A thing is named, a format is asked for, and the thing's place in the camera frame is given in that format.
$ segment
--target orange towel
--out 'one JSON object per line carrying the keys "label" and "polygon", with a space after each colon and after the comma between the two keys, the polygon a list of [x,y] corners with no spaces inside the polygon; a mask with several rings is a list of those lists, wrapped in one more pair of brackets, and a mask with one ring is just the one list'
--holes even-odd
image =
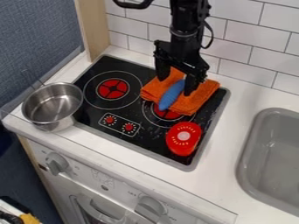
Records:
{"label": "orange towel", "polygon": [[[172,67],[170,76],[164,80],[159,81],[156,77],[146,84],[141,91],[141,97],[146,101],[159,103],[162,95],[169,87],[177,81],[182,80],[184,74]],[[206,80],[200,84],[198,89],[193,91],[191,95],[184,96],[182,93],[177,101],[172,104],[170,110],[180,115],[191,116],[212,96],[213,93],[220,87],[220,84],[215,80]]]}

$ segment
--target white tile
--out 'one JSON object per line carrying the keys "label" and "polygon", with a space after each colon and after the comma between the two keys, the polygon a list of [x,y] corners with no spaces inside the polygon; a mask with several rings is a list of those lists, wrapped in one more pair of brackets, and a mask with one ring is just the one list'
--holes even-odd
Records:
{"label": "white tile", "polygon": [[[226,29],[225,19],[209,17],[206,19],[206,22],[212,27],[215,38],[222,39],[224,37],[224,33]],[[205,35],[211,36],[211,33],[210,31],[208,31],[208,29],[205,29]]]}
{"label": "white tile", "polygon": [[170,41],[170,28],[149,24],[149,40],[154,41],[156,39]]}
{"label": "white tile", "polygon": [[284,73],[279,73],[273,88],[299,95],[299,78]]}
{"label": "white tile", "polygon": [[292,33],[292,36],[289,40],[287,53],[299,55],[299,34]]}
{"label": "white tile", "polygon": [[155,46],[153,42],[146,39],[129,37],[129,50],[152,56],[154,55]]}
{"label": "white tile", "polygon": [[212,16],[258,24],[262,3],[248,0],[209,0]]}
{"label": "white tile", "polygon": [[[203,45],[206,45],[209,40],[210,38],[204,38]],[[210,48],[201,50],[205,54],[243,63],[248,62],[250,51],[251,46],[249,45],[237,44],[221,39],[214,39]]]}
{"label": "white tile", "polygon": [[209,72],[217,73],[220,59],[203,53],[201,54],[201,57],[205,60],[206,63],[209,64],[210,66]]}
{"label": "white tile", "polygon": [[133,18],[136,20],[141,20],[144,22],[170,26],[171,23],[171,15],[170,9],[151,5],[149,8],[145,10],[126,10],[127,18]]}
{"label": "white tile", "polygon": [[153,4],[170,7],[170,0],[154,0]]}
{"label": "white tile", "polygon": [[274,4],[265,4],[261,25],[291,32],[299,32],[299,10]]}
{"label": "white tile", "polygon": [[119,46],[128,49],[128,36],[118,32],[110,31],[110,43],[113,46]]}
{"label": "white tile", "polygon": [[224,74],[235,79],[252,82],[265,87],[271,87],[276,72],[222,59],[220,61],[219,74]]}
{"label": "white tile", "polygon": [[286,53],[254,48],[250,64],[299,76],[299,57]]}
{"label": "white tile", "polygon": [[288,43],[289,32],[228,21],[226,39],[283,52]]}
{"label": "white tile", "polygon": [[[126,0],[126,2],[143,2],[144,0]],[[164,7],[170,7],[170,0],[154,0],[154,2],[152,4],[155,4],[155,5],[161,5],[161,6],[164,6]]]}
{"label": "white tile", "polygon": [[148,37],[148,25],[146,23],[113,15],[107,15],[107,19],[110,31],[122,32],[143,39]]}
{"label": "white tile", "polygon": [[259,1],[264,3],[281,4],[281,5],[293,6],[299,8],[298,0],[259,0]]}
{"label": "white tile", "polygon": [[105,0],[106,13],[111,13],[117,16],[125,17],[125,10],[117,6],[112,0]]}

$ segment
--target black stovetop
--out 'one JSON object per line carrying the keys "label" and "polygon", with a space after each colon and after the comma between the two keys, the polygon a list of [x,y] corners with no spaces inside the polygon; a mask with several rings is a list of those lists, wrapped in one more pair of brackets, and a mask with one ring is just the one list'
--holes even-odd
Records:
{"label": "black stovetop", "polygon": [[153,102],[140,98],[141,87],[155,76],[155,70],[103,56],[74,83],[83,90],[85,98],[77,120],[121,139],[117,141],[119,143],[126,141],[141,147],[141,153],[149,155],[147,151],[154,152],[150,153],[153,158],[190,165],[197,151],[188,157],[177,156],[168,149],[165,135],[174,124],[192,121],[203,130],[199,146],[226,96],[226,90],[217,90],[195,115],[178,115],[158,111]]}

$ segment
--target gray knob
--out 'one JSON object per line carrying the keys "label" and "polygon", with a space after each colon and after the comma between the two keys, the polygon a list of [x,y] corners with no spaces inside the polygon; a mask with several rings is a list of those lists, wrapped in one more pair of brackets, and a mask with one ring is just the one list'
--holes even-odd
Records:
{"label": "gray knob", "polygon": [[61,172],[66,172],[67,168],[69,167],[66,159],[55,152],[51,152],[47,155],[45,163],[54,176],[59,175]]}
{"label": "gray knob", "polygon": [[135,212],[155,224],[171,224],[163,205],[151,197],[142,197],[135,208]]}

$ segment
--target metal bowl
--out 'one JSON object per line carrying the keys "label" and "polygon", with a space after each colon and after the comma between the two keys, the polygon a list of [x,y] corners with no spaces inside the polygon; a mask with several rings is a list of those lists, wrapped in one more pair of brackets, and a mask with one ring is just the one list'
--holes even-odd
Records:
{"label": "metal bowl", "polygon": [[58,131],[75,123],[73,115],[82,102],[83,93],[78,87],[58,82],[34,91],[24,101],[22,112],[38,129]]}

